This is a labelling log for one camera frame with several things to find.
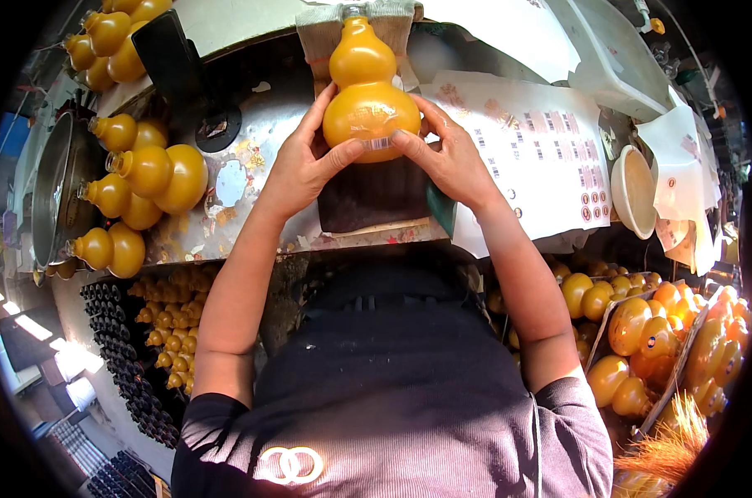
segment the person's right hand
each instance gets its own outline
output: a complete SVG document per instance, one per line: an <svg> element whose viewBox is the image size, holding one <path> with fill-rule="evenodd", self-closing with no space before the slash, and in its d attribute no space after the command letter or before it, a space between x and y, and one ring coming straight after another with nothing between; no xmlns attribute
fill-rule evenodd
<svg viewBox="0 0 752 498"><path fill-rule="evenodd" d="M437 105L410 94L424 114L421 134L434 133L441 142L426 144L416 134L396 130L392 145L423 168L440 190L476 215L494 201L505 202L470 135Z"/></svg>

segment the white bowl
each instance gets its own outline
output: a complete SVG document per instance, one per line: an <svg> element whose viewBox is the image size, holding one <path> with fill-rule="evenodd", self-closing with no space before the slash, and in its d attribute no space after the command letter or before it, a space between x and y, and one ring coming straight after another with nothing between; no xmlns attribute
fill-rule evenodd
<svg viewBox="0 0 752 498"><path fill-rule="evenodd" d="M640 239L655 230L655 179L644 155L626 145L611 171L611 195L622 224Z"/></svg>

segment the metal pot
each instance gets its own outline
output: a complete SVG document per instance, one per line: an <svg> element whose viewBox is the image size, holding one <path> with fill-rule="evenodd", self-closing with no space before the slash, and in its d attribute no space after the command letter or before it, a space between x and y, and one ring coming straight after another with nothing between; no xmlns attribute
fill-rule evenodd
<svg viewBox="0 0 752 498"><path fill-rule="evenodd" d="M66 261L66 241L99 223L99 211L77 198L77 186L102 176L104 155L85 121L62 114L44 145L32 192L32 247L39 267Z"/></svg>

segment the hand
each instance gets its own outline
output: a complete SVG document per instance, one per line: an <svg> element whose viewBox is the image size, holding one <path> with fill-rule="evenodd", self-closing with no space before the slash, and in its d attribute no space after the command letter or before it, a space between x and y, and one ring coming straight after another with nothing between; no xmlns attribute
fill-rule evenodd
<svg viewBox="0 0 752 498"><path fill-rule="evenodd" d="M365 152L359 139L349 139L329 150L320 133L323 113L336 91L334 83L327 86L287 137L257 199L256 206L266 206L267 212L282 222L310 205L326 182Z"/></svg>
<svg viewBox="0 0 752 498"><path fill-rule="evenodd" d="M435 104L419 95L410 96L423 113L421 135L434 133L441 142L429 145L416 134L396 130L392 145L423 168L442 192L469 207L476 216L492 202L504 203L500 189L464 128Z"/></svg>

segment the white container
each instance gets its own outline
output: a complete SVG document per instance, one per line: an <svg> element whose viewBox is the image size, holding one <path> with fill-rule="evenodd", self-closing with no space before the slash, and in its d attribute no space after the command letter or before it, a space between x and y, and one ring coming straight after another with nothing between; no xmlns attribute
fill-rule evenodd
<svg viewBox="0 0 752 498"><path fill-rule="evenodd" d="M611 170L614 209L622 224L633 230L640 239L650 238L655 231L658 213L652 205L655 199L654 177L644 155L632 145L622 149Z"/></svg>
<svg viewBox="0 0 752 498"><path fill-rule="evenodd" d="M547 0L580 56L569 85L642 121L666 114L669 80L634 25L607 0Z"/></svg>

